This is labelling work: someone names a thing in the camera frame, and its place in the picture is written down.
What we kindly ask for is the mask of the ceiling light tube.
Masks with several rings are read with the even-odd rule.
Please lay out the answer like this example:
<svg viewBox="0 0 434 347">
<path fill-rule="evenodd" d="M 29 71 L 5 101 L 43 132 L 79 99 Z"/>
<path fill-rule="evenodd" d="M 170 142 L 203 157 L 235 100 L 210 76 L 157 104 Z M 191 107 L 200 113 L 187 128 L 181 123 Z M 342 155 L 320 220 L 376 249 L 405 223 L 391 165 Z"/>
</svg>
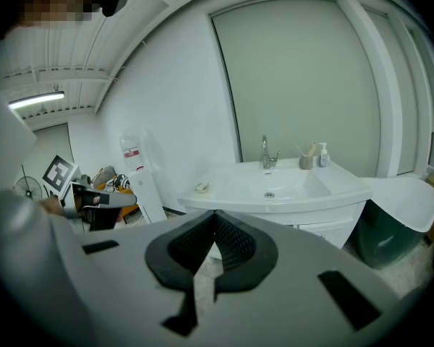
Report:
<svg viewBox="0 0 434 347">
<path fill-rule="evenodd" d="M 53 100 L 60 100 L 64 98 L 64 91 L 56 91 L 52 93 L 45 93 L 40 95 L 34 95 L 27 98 L 13 100 L 9 103 L 10 109 L 19 109 L 28 106 L 32 106 L 39 103 L 45 103 Z"/>
</svg>

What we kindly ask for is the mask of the white soap dispenser bottle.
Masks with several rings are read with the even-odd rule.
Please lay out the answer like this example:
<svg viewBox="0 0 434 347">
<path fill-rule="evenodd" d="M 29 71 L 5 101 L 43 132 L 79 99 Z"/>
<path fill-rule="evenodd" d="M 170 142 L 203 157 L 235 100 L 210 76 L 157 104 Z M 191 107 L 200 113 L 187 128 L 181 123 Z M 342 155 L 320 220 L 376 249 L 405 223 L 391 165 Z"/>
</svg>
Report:
<svg viewBox="0 0 434 347">
<path fill-rule="evenodd" d="M 326 142 L 320 142 L 320 154 L 318 156 L 318 166 L 321 168 L 325 168 L 330 163 L 330 158 L 327 150 L 327 143 Z"/>
</svg>

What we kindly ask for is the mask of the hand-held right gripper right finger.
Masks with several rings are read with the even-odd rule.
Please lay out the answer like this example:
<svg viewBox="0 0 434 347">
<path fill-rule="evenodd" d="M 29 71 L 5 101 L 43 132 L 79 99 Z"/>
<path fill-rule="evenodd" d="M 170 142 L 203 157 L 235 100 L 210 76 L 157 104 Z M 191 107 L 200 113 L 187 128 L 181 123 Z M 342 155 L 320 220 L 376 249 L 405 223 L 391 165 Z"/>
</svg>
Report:
<svg viewBox="0 0 434 347">
<path fill-rule="evenodd" d="M 399 320 L 393 291 L 316 235 L 218 211 L 214 241 L 224 271 L 198 347 L 370 347 Z"/>
</svg>

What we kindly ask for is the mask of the chrome faucet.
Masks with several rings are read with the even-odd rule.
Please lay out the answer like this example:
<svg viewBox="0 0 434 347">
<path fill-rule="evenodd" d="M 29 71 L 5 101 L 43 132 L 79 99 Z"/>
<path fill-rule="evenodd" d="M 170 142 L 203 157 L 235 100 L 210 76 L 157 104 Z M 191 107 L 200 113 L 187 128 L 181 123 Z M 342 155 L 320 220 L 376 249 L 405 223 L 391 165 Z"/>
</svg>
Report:
<svg viewBox="0 0 434 347">
<path fill-rule="evenodd" d="M 263 168 L 270 169 L 272 166 L 275 166 L 278 163 L 278 158 L 280 156 L 280 151 L 277 152 L 276 157 L 269 156 L 268 152 L 268 140 L 267 136 L 264 134 L 262 137 L 262 147 L 263 147 Z"/>
</svg>

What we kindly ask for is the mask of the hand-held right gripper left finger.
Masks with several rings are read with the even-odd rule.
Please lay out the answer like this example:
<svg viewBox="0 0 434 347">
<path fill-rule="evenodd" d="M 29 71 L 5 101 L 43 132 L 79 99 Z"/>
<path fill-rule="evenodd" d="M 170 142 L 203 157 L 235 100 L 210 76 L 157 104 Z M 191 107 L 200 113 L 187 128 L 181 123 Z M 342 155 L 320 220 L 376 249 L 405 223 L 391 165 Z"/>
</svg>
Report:
<svg viewBox="0 0 434 347">
<path fill-rule="evenodd" d="M 215 347 L 193 281 L 195 240 L 211 232 L 213 213 L 83 235 L 60 216 L 50 222 L 54 337 L 72 347 Z"/>
</svg>

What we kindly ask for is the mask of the grey cushion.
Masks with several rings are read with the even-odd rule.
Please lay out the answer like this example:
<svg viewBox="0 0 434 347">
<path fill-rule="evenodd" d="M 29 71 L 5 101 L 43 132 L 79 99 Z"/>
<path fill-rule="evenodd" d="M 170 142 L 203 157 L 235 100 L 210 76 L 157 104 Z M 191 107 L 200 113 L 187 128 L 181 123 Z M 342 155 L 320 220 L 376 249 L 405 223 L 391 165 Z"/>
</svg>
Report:
<svg viewBox="0 0 434 347">
<path fill-rule="evenodd" d="M 92 178 L 92 185 L 98 187 L 99 185 L 105 184 L 107 181 L 113 179 L 115 176 L 116 172 L 113 166 L 101 168 Z"/>
</svg>

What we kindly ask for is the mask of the white oval board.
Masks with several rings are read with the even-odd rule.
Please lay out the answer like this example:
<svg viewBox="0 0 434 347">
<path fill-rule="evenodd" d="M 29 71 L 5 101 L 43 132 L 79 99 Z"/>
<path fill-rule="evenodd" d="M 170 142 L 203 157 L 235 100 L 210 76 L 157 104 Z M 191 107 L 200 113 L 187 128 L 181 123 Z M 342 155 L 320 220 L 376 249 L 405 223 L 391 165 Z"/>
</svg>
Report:
<svg viewBox="0 0 434 347">
<path fill-rule="evenodd" d="M 371 200 L 407 228 L 427 233 L 434 222 L 434 188 L 409 177 L 362 178 L 373 195 Z"/>
</svg>

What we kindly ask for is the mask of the person's beige shirt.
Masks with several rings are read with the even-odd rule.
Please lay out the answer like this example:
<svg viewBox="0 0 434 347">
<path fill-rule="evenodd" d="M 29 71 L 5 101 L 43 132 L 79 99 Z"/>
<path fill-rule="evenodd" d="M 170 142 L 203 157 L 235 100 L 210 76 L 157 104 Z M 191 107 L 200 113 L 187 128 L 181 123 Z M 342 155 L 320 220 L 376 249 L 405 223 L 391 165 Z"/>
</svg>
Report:
<svg viewBox="0 0 434 347">
<path fill-rule="evenodd" d="M 56 247 L 56 219 L 12 191 L 34 141 L 0 96 L 0 347 L 94 347 Z"/>
</svg>

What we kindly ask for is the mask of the white water dispenser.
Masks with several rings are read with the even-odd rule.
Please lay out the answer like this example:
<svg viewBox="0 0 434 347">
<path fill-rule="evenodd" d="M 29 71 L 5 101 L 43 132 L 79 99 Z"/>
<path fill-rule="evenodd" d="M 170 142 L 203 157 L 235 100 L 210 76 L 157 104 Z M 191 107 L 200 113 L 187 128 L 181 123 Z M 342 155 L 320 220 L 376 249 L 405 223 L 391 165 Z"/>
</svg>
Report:
<svg viewBox="0 0 434 347">
<path fill-rule="evenodd" d="M 130 171 L 127 178 L 146 223 L 157 223 L 166 220 L 166 214 L 152 174 L 141 168 L 137 171 Z"/>
</svg>

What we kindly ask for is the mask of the black white patterned cloth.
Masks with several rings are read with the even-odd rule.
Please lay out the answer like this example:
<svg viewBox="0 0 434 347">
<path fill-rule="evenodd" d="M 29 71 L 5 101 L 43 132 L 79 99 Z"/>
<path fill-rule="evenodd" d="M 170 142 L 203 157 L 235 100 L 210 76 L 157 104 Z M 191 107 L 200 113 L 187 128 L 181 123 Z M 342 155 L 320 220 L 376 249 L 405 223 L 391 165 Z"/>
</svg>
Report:
<svg viewBox="0 0 434 347">
<path fill-rule="evenodd" d="M 125 174 L 119 174 L 108 180 L 103 190 L 107 192 L 123 192 L 129 188 L 130 182 L 128 177 Z"/>
</svg>

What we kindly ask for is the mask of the person's left forearm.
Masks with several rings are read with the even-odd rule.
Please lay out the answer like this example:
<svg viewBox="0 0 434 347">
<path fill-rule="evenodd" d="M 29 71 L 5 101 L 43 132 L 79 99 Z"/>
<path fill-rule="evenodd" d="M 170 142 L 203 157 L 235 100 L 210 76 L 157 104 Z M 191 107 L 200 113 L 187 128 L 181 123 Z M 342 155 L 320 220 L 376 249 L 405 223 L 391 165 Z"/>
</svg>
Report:
<svg viewBox="0 0 434 347">
<path fill-rule="evenodd" d="M 59 198 L 55 195 L 41 200 L 39 205 L 50 215 L 64 216 L 64 210 L 61 206 Z"/>
</svg>

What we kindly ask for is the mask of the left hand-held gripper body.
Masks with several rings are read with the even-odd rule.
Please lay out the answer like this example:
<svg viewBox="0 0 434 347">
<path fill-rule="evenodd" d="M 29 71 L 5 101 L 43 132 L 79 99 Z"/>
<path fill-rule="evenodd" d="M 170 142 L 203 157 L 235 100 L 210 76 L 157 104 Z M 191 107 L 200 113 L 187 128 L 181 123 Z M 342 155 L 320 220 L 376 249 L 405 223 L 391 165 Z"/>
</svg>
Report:
<svg viewBox="0 0 434 347">
<path fill-rule="evenodd" d="M 43 174 L 43 185 L 50 196 L 59 198 L 64 210 L 64 218 L 70 220 L 77 231 L 111 230 L 120 219 L 120 208 L 98 208 L 98 197 L 93 193 L 90 177 L 80 173 L 78 165 L 68 162 L 60 156 L 50 162 Z M 77 212 L 74 196 L 90 194 L 94 196 L 94 205 Z"/>
</svg>

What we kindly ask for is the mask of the person's left hand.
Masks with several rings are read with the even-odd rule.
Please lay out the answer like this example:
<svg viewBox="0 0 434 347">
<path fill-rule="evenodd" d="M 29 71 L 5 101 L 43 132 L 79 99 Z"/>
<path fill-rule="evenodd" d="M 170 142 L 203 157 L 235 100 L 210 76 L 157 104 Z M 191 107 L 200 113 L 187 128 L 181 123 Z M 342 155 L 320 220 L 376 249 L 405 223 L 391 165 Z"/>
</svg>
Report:
<svg viewBox="0 0 434 347">
<path fill-rule="evenodd" d="M 90 194 L 76 194 L 74 199 L 77 212 L 80 212 L 85 207 L 91 207 L 94 205 L 94 196 Z"/>
</svg>

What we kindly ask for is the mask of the black floor fan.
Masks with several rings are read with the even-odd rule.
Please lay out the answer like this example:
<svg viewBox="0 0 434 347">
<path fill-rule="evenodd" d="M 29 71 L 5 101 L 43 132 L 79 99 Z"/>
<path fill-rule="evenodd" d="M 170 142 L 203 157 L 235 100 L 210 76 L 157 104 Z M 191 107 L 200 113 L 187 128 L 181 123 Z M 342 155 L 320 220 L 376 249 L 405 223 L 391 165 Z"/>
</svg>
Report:
<svg viewBox="0 0 434 347">
<path fill-rule="evenodd" d="M 32 200 L 40 200 L 43 197 L 40 184 L 31 176 L 20 178 L 14 186 L 14 192 Z"/>
</svg>

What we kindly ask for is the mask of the dark green bin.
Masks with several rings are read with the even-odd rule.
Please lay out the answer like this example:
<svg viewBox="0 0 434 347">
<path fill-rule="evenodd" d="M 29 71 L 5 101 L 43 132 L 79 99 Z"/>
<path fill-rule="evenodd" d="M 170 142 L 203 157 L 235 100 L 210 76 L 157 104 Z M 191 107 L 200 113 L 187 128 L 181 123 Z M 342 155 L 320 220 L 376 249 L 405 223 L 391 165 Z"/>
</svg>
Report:
<svg viewBox="0 0 434 347">
<path fill-rule="evenodd" d="M 382 269 L 412 251 L 423 236 L 368 200 L 351 239 L 355 252 L 367 266 Z"/>
</svg>

